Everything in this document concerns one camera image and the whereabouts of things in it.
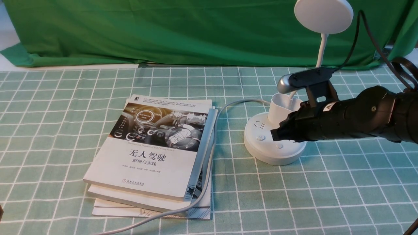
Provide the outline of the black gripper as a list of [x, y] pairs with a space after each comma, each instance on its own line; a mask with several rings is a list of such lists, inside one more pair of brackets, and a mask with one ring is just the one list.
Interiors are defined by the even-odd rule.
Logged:
[[303, 105], [279, 126], [270, 130], [273, 141], [294, 140], [296, 142], [328, 139], [362, 138], [363, 133], [354, 129], [350, 117], [350, 106], [354, 100], [342, 100], [315, 108]]

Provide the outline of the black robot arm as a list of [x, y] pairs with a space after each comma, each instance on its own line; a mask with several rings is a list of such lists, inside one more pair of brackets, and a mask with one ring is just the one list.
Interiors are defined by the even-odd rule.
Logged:
[[273, 141], [381, 137], [394, 143], [417, 143], [417, 92], [394, 93], [382, 86], [370, 87], [352, 99], [319, 108], [301, 106], [270, 132]]

